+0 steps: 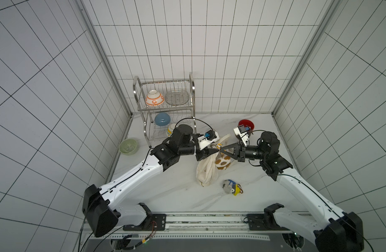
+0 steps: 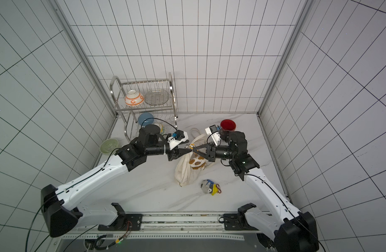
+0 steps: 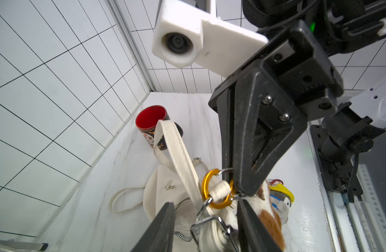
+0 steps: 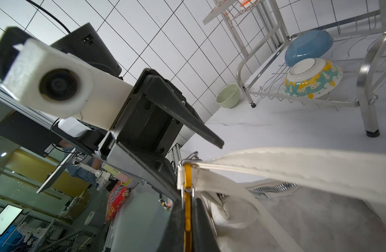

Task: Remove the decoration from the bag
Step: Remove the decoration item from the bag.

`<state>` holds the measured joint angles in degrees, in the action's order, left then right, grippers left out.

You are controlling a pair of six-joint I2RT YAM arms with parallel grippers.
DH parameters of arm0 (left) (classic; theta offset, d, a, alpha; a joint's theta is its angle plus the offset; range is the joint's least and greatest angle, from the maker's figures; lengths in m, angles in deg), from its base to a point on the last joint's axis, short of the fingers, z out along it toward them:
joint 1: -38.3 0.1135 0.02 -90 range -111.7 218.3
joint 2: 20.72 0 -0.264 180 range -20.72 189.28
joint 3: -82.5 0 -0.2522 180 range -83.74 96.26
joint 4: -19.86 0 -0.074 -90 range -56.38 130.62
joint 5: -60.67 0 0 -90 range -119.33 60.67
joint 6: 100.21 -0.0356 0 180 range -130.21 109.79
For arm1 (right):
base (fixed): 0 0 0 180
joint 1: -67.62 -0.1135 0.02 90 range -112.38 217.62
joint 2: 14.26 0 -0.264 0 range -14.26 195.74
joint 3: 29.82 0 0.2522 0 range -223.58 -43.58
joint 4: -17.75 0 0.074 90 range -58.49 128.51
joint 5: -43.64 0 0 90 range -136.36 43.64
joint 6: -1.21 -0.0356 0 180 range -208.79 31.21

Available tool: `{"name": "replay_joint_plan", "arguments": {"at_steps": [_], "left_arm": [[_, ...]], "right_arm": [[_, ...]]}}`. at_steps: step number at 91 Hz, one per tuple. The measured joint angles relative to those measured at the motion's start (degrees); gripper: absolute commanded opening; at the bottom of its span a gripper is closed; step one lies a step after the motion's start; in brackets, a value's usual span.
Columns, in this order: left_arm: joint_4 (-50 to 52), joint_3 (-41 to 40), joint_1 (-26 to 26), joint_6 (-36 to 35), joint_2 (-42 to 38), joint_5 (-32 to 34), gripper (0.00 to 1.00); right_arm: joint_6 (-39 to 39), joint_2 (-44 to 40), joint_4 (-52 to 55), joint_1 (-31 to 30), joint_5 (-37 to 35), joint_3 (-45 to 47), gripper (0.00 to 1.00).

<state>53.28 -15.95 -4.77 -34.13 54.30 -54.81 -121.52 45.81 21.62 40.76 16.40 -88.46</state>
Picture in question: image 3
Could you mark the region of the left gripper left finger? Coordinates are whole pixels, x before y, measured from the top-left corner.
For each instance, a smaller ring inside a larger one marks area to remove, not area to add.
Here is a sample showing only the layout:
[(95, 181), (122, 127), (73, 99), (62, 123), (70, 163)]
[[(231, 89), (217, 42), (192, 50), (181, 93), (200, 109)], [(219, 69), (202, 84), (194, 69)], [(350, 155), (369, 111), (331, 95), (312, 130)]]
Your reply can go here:
[(165, 203), (132, 252), (171, 252), (175, 219), (174, 203)]

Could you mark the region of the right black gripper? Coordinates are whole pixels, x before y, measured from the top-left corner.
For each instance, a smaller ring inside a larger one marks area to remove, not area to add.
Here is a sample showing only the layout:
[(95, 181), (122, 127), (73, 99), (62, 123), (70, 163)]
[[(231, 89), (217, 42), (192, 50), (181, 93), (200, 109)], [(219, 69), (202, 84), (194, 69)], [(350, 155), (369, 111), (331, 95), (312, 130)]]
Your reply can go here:
[[(234, 111), (229, 88), (235, 84)], [(295, 21), (283, 29), (228, 76), (209, 100), (219, 118), (222, 178), (229, 182), (233, 174), (227, 169), (233, 167), (235, 188), (255, 195), (305, 131), (307, 118), (336, 114), (343, 93), (340, 74), (306, 23)]]

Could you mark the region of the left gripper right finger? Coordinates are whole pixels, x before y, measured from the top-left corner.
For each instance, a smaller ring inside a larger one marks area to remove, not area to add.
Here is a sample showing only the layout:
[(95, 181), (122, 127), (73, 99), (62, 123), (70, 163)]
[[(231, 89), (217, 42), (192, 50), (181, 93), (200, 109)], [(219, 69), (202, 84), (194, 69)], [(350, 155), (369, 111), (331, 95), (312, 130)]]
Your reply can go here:
[(242, 252), (282, 251), (245, 199), (238, 200), (237, 220)]

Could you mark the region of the brown white plush charm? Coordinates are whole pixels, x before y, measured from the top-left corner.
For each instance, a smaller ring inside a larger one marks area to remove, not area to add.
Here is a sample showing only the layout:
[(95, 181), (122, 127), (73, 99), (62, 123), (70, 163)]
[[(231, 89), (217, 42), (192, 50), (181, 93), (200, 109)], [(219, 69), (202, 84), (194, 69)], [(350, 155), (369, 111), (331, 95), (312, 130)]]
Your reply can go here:
[(284, 252), (286, 246), (282, 233), (281, 218), (272, 206), (272, 197), (268, 183), (263, 181), (257, 193), (252, 197), (248, 197), (247, 201), (273, 241)]

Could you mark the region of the yellow grey plush keychain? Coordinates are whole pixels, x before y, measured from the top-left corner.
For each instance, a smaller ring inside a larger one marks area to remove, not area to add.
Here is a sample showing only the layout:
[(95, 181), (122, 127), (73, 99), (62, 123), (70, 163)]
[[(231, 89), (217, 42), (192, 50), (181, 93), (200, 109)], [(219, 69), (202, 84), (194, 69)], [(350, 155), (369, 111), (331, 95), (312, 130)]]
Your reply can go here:
[(273, 209), (278, 213), (281, 223), (284, 225), (288, 222), (289, 211), (295, 200), (293, 193), (288, 190), (282, 180), (267, 180), (270, 189), (270, 197)]

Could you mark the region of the cream canvas shoulder bag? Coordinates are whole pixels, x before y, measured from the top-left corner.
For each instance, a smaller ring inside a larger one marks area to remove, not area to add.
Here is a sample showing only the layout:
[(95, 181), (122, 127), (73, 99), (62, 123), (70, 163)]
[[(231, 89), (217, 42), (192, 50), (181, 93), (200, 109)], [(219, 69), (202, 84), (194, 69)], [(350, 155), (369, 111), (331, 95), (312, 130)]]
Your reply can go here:
[(162, 206), (174, 203), (176, 219), (172, 252), (238, 252), (237, 218), (231, 206), (218, 210), (203, 200), (203, 178), (206, 169), (201, 159), (192, 159), (172, 121), (157, 123), (154, 144), (164, 140), (167, 152), (154, 147), (160, 165), (154, 170), (144, 191), (142, 206), (152, 223)]

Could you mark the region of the gold carabiner clip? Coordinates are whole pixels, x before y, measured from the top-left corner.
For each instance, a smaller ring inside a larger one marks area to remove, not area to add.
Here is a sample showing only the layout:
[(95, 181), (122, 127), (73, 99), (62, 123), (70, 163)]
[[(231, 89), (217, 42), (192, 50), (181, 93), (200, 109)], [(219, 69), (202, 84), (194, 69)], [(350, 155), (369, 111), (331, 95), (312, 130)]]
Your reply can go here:
[(203, 178), (201, 185), (201, 194), (204, 201), (210, 200), (209, 206), (213, 209), (224, 209), (229, 207), (236, 194), (234, 180), (230, 182), (219, 180), (223, 171), (219, 169), (210, 170)]

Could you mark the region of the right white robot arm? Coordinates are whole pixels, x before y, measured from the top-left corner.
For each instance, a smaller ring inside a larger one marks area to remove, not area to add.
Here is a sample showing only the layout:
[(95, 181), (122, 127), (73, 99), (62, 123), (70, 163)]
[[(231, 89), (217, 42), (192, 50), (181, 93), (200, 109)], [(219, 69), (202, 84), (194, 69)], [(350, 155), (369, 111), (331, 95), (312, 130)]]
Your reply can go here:
[(366, 151), (382, 134), (371, 113), (337, 105), (386, 74), (386, 1), (218, 1), (218, 17), (266, 36), (209, 101), (218, 114), (222, 171), (252, 196), (305, 131), (327, 122), (331, 148)]

